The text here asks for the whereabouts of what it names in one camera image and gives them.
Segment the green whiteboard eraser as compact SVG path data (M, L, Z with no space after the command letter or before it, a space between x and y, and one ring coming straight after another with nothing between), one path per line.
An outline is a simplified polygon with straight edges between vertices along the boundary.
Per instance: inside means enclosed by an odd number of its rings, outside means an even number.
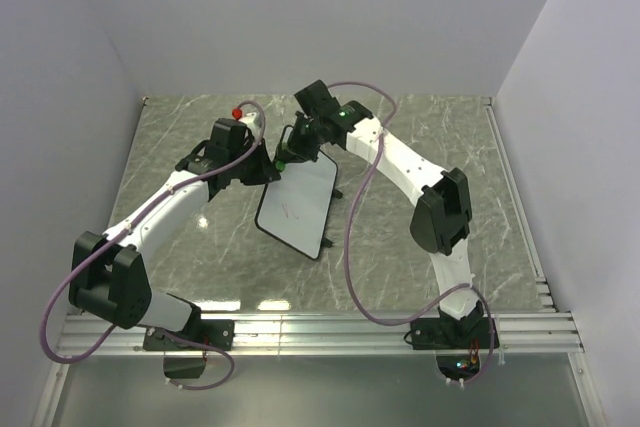
M277 146L273 159L274 167L277 171L283 172L286 169L286 157L287 151L285 145L281 143Z

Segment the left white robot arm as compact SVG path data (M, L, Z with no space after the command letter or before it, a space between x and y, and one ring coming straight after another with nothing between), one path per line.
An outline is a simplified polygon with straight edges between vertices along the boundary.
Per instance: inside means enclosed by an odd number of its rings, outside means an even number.
M123 329L143 325L167 330L180 349L196 346L203 328L200 308L152 288L145 263L175 229L232 181L255 186L279 177L264 141L201 142L133 213L102 234L85 232L77 239L69 302Z

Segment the white board black frame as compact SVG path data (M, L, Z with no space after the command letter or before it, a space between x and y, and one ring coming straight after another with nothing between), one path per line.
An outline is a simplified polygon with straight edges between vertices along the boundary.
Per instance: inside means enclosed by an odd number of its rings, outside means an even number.
M311 260L333 246L326 237L337 189L338 166L324 152L315 161L290 163L281 179L264 187L254 223L258 230Z

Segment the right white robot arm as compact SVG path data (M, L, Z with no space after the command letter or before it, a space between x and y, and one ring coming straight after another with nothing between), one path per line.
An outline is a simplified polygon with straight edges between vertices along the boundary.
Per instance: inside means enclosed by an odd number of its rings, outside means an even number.
M356 210L375 173L381 173L413 206L409 231L431 260L439 295L431 302L442 319L444 340L466 345L477 332L477 322L487 313L475 291L468 253L472 220L466 174L431 163L392 135L388 120L379 119L358 101L340 103L329 93L316 97L297 94L300 106L289 138L276 150L280 164L311 161L321 146L332 144L369 165L350 205L344 230L343 268L347 290L357 310L369 321L391 326L393 320L369 312L356 295L351 276L351 234Z

